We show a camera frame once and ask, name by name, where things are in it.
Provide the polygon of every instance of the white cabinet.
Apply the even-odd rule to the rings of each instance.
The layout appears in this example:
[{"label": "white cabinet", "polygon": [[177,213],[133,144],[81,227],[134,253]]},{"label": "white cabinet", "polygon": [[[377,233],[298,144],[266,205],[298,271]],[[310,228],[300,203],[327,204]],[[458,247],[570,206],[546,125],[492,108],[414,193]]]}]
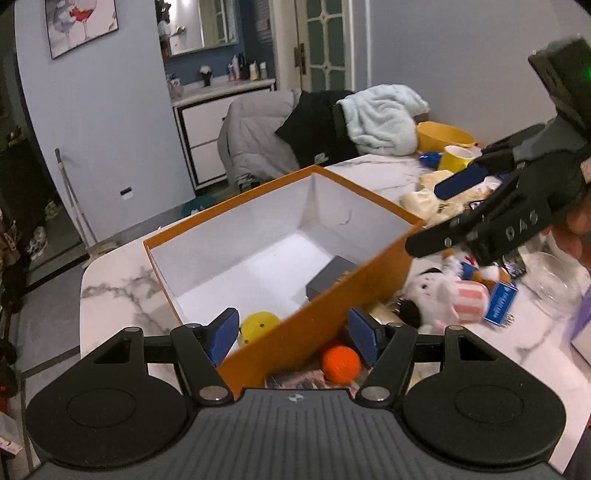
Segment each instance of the white cabinet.
[{"label": "white cabinet", "polygon": [[226,178],[226,169],[217,152],[217,138],[233,101],[244,95],[273,91],[275,81],[238,83],[204,90],[174,104],[174,117],[193,188]]},{"label": "white cabinet", "polygon": [[183,110],[190,148],[217,140],[230,104],[240,96],[226,97]]},{"label": "white cabinet", "polygon": [[192,148],[191,160],[195,167],[199,183],[205,183],[226,174],[226,169],[217,153],[217,142]]}]

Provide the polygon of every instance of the mop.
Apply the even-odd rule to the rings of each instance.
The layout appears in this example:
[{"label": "mop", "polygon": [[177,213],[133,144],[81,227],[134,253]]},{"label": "mop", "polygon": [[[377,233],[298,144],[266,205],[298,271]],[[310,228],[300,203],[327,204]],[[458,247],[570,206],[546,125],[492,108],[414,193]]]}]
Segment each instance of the mop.
[{"label": "mop", "polygon": [[[72,208],[72,212],[74,214],[74,221],[78,227],[78,231],[80,232],[80,237],[84,242],[84,246],[86,247],[86,251],[88,252],[90,258],[82,264],[82,268],[87,268],[94,260],[97,258],[115,250],[118,245],[116,242],[105,242],[104,244],[99,244],[98,240],[96,239],[96,235],[90,226],[88,219],[86,218],[86,214],[82,207],[80,207],[80,203],[78,202],[78,197],[76,196],[76,192],[72,187],[70,179],[68,178],[68,174],[66,173],[66,166],[64,165],[60,149],[56,148],[56,159],[57,159],[57,166],[60,169],[61,179],[64,181],[64,185],[66,186],[66,194],[68,197],[68,202],[70,202],[70,207]],[[86,225],[86,229],[89,231],[92,240],[94,241],[92,247],[88,241],[88,237],[86,236],[86,231],[82,226],[82,222]]]}]

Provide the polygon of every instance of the door handle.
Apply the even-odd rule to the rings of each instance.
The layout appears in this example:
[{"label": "door handle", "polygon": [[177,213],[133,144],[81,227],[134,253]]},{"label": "door handle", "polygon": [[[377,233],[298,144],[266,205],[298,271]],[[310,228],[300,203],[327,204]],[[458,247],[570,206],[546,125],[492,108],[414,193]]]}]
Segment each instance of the door handle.
[{"label": "door handle", "polygon": [[306,46],[300,43],[299,46],[294,47],[294,62],[295,67],[300,68],[300,74],[306,74]]}]

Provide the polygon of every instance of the human hand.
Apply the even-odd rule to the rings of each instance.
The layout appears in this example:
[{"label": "human hand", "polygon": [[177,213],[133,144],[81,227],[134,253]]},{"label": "human hand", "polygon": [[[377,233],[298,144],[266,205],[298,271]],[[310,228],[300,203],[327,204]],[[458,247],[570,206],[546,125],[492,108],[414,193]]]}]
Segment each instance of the human hand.
[{"label": "human hand", "polygon": [[582,266],[591,268],[591,241],[583,238],[588,232],[591,232],[591,194],[566,216],[563,223],[552,227],[556,245],[579,260]]}]

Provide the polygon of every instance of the dalmatian plush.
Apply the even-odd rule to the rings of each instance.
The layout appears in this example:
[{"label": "dalmatian plush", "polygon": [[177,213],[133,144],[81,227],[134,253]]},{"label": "dalmatian plush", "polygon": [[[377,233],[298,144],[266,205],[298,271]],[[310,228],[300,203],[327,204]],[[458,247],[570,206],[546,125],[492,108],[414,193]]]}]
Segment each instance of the dalmatian plush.
[{"label": "dalmatian plush", "polygon": [[410,280],[402,291],[400,319],[422,333],[437,333],[447,325],[477,323],[489,306],[482,283],[462,280],[463,265],[454,255],[441,268],[430,268]]}]

